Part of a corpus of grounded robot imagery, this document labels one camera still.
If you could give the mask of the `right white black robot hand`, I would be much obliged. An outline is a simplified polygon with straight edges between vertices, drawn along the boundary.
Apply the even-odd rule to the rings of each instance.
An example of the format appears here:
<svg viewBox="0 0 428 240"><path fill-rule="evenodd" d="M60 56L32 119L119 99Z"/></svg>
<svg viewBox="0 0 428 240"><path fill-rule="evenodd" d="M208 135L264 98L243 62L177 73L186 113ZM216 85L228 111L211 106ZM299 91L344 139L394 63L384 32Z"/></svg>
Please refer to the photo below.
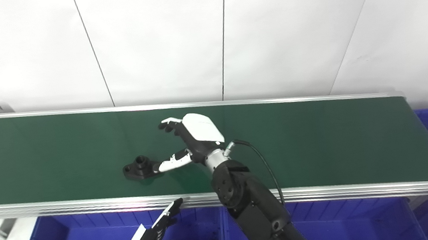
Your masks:
<svg viewBox="0 0 428 240"><path fill-rule="evenodd" d="M173 132L183 140L186 147L168 160L155 163L153 171L156 174L190 163L202 164L214 172L219 165L229 160L219 146L224 142L223 134L208 116L190 113L182 119L170 117L162 120L158 127L166 133Z"/></svg>

